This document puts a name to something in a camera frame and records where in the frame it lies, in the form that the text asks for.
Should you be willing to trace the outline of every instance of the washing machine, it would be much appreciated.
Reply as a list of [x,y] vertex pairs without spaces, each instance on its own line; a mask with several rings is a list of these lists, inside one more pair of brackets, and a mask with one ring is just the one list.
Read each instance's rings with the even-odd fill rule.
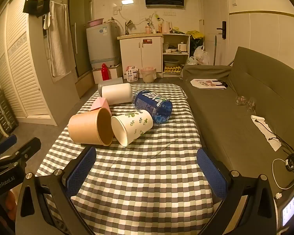
[[100,69],[103,63],[107,67],[120,63],[121,52],[116,22],[87,28],[86,34],[90,63],[94,70]]

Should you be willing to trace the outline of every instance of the suitcase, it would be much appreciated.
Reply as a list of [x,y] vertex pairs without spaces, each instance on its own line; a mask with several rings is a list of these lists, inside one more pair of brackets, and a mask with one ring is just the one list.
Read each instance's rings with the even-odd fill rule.
[[0,90],[0,129],[3,130],[2,134],[7,136],[15,127],[18,126],[13,111],[6,100],[3,91]]

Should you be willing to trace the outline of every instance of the blue gripper pad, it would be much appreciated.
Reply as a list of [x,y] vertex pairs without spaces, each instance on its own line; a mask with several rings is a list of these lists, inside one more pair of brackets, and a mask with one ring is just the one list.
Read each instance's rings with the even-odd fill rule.
[[10,147],[12,147],[17,141],[14,134],[10,135],[4,141],[0,142],[0,154],[6,152]]
[[96,161],[96,149],[91,147],[66,181],[66,194],[70,198],[78,193]]
[[228,193],[227,182],[202,148],[197,151],[197,163],[214,194],[224,200]]

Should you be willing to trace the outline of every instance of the sink counter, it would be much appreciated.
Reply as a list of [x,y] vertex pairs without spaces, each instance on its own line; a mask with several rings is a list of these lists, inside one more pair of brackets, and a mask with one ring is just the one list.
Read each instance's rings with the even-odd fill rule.
[[157,36],[161,37],[162,33],[135,33],[130,35],[122,35],[118,37],[118,40],[130,39],[130,38],[157,37]]

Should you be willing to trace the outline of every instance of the glass cup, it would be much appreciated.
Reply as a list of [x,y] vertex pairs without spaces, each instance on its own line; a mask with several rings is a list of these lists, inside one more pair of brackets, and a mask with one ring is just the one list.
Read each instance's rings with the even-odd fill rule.
[[256,111],[256,99],[251,97],[247,103],[248,110],[251,112]]
[[247,100],[244,96],[237,96],[236,97],[236,104],[241,106],[241,105],[246,105],[247,104]]

